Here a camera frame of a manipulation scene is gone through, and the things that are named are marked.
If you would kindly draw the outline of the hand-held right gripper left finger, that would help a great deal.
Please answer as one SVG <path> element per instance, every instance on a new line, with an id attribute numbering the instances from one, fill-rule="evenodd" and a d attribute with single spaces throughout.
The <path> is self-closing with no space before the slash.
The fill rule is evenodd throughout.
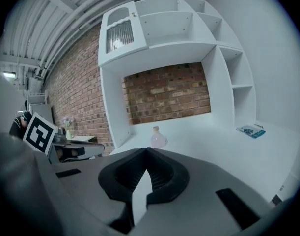
<path id="1" fill-rule="evenodd" d="M 34 155 L 66 236 L 147 234 L 146 216 L 138 224 L 133 216 L 133 191 L 144 174 L 144 149 L 58 164 L 51 164 L 43 153 Z"/>

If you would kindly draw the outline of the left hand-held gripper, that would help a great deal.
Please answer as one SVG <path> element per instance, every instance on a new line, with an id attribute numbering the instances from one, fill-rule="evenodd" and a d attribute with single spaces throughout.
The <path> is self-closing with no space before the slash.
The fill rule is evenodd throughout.
<path id="1" fill-rule="evenodd" d="M 48 122 L 38 113 L 34 113 L 23 142 L 34 152 L 44 154 L 50 163 L 85 160 L 102 154 L 103 144 L 93 142 L 71 142 L 67 144 L 64 129 Z"/>

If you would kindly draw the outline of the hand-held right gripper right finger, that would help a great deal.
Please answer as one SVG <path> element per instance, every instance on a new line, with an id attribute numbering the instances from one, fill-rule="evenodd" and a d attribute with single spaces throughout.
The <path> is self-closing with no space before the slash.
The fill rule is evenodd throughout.
<path id="1" fill-rule="evenodd" d="M 270 211 L 255 190 L 207 161 L 156 148 L 131 155 L 139 181 L 147 171 L 152 192 L 132 236 L 231 236 Z"/>

